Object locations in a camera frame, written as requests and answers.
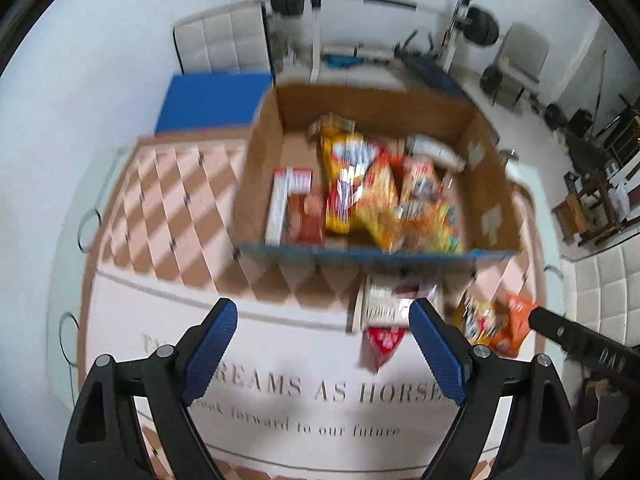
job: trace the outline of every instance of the gray chair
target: gray chair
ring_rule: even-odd
[[[540,72],[549,52],[546,38],[526,23],[514,23],[504,37],[498,55],[490,67],[494,74],[493,102],[500,86],[511,82],[520,88],[517,104],[525,90],[540,93]]]

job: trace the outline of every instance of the blue mat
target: blue mat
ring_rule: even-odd
[[[175,130],[247,126],[271,74],[203,73],[175,75],[164,98],[156,134]]]

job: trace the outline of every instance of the blue gripper pad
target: blue gripper pad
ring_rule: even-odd
[[[461,406],[466,399],[462,365],[417,301],[409,308],[409,327],[442,394]]]
[[[186,367],[182,402],[191,406],[207,391],[218,364],[238,326],[238,310],[227,300]]]

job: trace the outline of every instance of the screw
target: screw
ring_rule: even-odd
[[[95,360],[95,365],[102,368],[103,366],[108,365],[110,362],[111,362],[111,356],[107,354],[102,354],[98,356],[98,358]]]
[[[539,364],[545,367],[551,365],[551,359],[546,354],[538,354],[538,357],[536,357],[536,361],[538,361]]]
[[[158,350],[156,350],[156,355],[158,357],[169,357],[174,353],[174,347],[171,345],[162,345]]]
[[[481,359],[486,359],[491,355],[491,350],[489,350],[484,345],[476,345],[474,346],[474,354],[476,354]]]

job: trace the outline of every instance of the food package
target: food package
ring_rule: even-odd
[[[312,170],[291,167],[276,168],[273,174],[273,190],[271,191],[267,228],[264,234],[265,244],[280,245],[289,195],[309,193],[312,176]]]
[[[324,168],[329,183],[325,225],[329,231],[347,234],[353,211],[362,196],[362,184],[373,161],[383,151],[360,134],[321,137]]]
[[[436,218],[436,238],[439,250],[443,253],[461,252],[460,226],[456,208],[450,203],[441,200],[436,206]]]
[[[428,158],[407,158],[398,216],[404,222],[404,248],[409,252],[460,252],[456,208],[446,198]]]
[[[426,157],[404,160],[404,179],[400,203],[433,203],[439,197],[439,184],[433,163]]]
[[[309,133],[312,136],[321,135],[325,137],[333,137],[338,134],[352,134],[355,131],[355,121],[342,118],[331,112],[320,116],[309,128]]]
[[[507,321],[492,337],[489,347],[507,357],[516,358],[524,338],[530,331],[529,314],[536,307],[535,303],[526,298],[507,294]]]
[[[394,213],[397,205],[391,166],[385,156],[380,156],[365,175],[354,216],[386,253],[396,252],[404,239],[402,224]]]
[[[321,192],[289,195],[281,243],[324,245],[324,197]]]
[[[453,313],[452,322],[472,345],[489,346],[499,328],[493,303],[475,301],[466,292]]]
[[[376,373],[383,364],[391,359],[405,332],[405,328],[397,326],[391,328],[367,328],[364,337],[369,347],[372,365]]]
[[[360,329],[409,327],[409,307],[417,298],[427,298],[442,315],[442,286],[439,278],[400,277],[385,274],[367,276],[356,306]]]
[[[406,152],[409,155],[426,155],[435,164],[456,173],[465,169],[466,162],[449,146],[424,135],[412,135],[407,137]]]
[[[398,192],[387,150],[360,134],[323,134],[321,143],[329,179],[327,230],[348,234],[365,228],[383,251],[398,250],[402,228],[393,211]]]

